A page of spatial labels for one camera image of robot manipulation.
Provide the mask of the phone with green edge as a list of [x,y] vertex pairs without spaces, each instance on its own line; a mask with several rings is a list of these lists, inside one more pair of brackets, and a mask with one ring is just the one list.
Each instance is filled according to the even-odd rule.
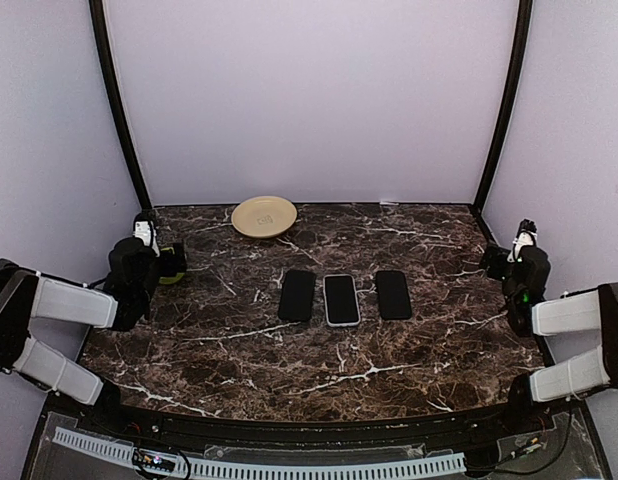
[[283,279],[278,318],[286,322],[309,322],[312,318],[316,275],[289,270]]

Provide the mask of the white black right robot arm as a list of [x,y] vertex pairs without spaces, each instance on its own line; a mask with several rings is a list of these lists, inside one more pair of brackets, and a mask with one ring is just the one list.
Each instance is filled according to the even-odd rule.
[[523,432],[542,403],[618,389],[618,282],[547,299],[549,257],[531,245],[507,251],[490,242],[480,267],[501,282],[503,311],[513,333],[560,354],[552,364],[512,381],[508,404],[499,413],[506,432]]

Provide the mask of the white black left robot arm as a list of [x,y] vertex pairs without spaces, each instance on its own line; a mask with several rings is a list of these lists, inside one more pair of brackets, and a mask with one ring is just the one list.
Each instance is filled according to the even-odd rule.
[[148,317],[160,284],[187,270],[182,244],[154,249],[138,238],[120,240],[109,253],[108,275],[78,283],[0,259],[0,373],[16,372],[50,393],[92,407],[90,417],[109,436],[130,427],[120,389],[38,338],[32,323],[65,331],[128,332]]

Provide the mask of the beige ceramic plate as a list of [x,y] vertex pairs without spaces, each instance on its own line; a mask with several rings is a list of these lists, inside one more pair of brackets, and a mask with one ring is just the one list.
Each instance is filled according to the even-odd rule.
[[289,200],[277,196],[259,196],[243,201],[231,214],[233,227],[242,235],[269,239],[290,229],[297,209]]

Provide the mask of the black front rail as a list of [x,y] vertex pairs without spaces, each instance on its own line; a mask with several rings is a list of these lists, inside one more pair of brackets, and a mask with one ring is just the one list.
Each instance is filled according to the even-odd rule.
[[424,445],[427,450],[493,450],[500,440],[517,441],[539,435],[553,453],[589,442],[579,406],[568,412],[561,404],[521,420],[504,418],[505,405],[458,413],[402,419],[351,422],[268,422],[230,420],[158,412],[120,406],[112,414],[73,405],[69,415],[80,427],[138,440],[143,446],[169,446],[201,451],[211,445],[271,449],[373,448]]

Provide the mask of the black left corner post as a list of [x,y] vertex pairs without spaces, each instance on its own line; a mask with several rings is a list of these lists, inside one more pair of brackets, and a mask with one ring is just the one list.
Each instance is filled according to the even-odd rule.
[[105,18],[105,4],[101,0],[89,0],[88,5],[101,75],[126,169],[140,208],[143,211],[151,210],[153,205],[133,145],[131,131],[116,75],[113,52]]

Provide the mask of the black corner post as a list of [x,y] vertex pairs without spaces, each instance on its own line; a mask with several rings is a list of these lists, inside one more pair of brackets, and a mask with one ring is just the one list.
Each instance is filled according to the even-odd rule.
[[113,52],[105,18],[105,4],[101,0],[89,0],[88,5],[101,75],[126,169],[140,208],[143,211],[151,210],[153,205],[133,145],[131,131],[116,75]]
[[495,179],[517,97],[533,12],[532,0],[520,0],[503,94],[473,208],[482,213]]

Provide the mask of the black right corner post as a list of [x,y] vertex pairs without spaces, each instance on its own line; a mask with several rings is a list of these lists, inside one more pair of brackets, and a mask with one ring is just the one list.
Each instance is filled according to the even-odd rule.
[[520,0],[503,94],[473,208],[482,213],[495,179],[517,97],[533,12],[532,0]]

